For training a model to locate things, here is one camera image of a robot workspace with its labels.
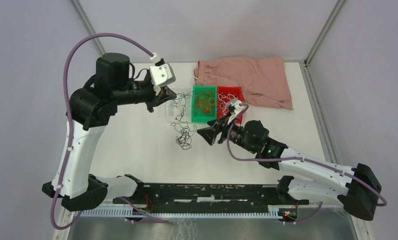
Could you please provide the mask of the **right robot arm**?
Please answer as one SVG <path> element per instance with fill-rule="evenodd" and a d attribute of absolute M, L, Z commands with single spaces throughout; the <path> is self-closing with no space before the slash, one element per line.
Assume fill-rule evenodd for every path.
<path fill-rule="evenodd" d="M 276 199 L 282 204 L 293 200 L 326 202 L 341 206 L 364 221 L 372 221 L 377 207 L 386 205 L 381 196 L 382 186 L 369 166 L 339 165 L 302 154 L 271 138 L 259 120 L 250 120 L 244 126 L 229 124 L 225 119 L 212 120 L 197 133 L 210 146 L 233 143 L 254 154 L 252 161 L 267 169 L 305 177 L 306 180 L 282 177 L 275 191 Z"/>

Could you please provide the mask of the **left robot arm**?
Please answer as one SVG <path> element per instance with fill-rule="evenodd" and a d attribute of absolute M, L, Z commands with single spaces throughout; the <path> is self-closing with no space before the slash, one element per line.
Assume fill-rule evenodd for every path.
<path fill-rule="evenodd" d="M 174 70 L 162 58 L 153 58 L 153 65 L 141 81 L 134 71 L 127 55 L 104 54 L 96 60 L 95 74 L 69 98 L 72 119 L 67 125 L 67 148 L 55 178 L 43 184 L 42 191 L 51 198 L 60 198 L 61 205 L 70 212 L 92 210 L 105 200 L 119 197 L 134 204 L 143 200 L 145 191 L 136 177 L 90 173 L 99 139 L 119 106 L 144 103 L 153 112 L 176 97 L 169 88 L 176 80 Z"/>

